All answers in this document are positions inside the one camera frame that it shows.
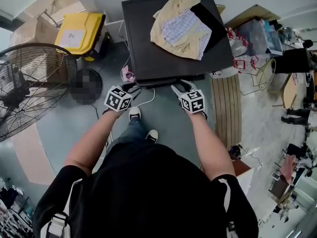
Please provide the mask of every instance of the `fan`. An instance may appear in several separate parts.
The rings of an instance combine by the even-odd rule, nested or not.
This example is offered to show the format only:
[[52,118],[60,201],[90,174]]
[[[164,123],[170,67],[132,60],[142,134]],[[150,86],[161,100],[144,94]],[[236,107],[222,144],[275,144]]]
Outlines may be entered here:
[[55,108],[76,74],[74,56],[59,46],[27,43],[0,53],[0,141]]

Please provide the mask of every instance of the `yellow lid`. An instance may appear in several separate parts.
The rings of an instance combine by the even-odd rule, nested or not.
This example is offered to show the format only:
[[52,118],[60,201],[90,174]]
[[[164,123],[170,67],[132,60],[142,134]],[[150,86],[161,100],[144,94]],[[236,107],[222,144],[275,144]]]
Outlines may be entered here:
[[55,45],[67,49],[74,55],[89,52],[93,47],[102,17],[102,13],[66,14]]

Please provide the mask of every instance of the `yellow storage bin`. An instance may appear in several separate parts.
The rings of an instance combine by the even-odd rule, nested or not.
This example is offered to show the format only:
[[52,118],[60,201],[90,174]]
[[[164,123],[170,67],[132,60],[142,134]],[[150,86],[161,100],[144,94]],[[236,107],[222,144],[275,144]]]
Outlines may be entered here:
[[100,59],[106,55],[105,40],[109,39],[104,22],[102,13],[66,14],[55,44],[88,61]]

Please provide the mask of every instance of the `plaid cloth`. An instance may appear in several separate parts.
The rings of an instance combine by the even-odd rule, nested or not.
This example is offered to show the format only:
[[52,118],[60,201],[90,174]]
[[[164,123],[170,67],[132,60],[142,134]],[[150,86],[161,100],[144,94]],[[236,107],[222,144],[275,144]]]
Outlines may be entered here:
[[198,23],[198,26],[194,32],[208,31],[208,34],[205,34],[200,38],[200,48],[199,55],[197,60],[201,60],[205,51],[205,48],[211,37],[212,30],[200,21],[200,19],[190,10],[187,9],[183,11],[179,16],[174,17],[162,25],[162,34],[164,39],[173,45],[180,38],[182,38],[189,30]]

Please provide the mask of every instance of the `black sneaker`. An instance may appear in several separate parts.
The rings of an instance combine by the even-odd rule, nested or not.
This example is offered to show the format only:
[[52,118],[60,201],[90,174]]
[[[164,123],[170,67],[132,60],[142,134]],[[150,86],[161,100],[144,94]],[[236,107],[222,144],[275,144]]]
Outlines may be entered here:
[[156,143],[159,138],[159,133],[156,129],[151,129],[149,133],[147,134],[145,141]]
[[132,107],[129,111],[129,120],[132,118],[141,119],[141,110],[138,107]]

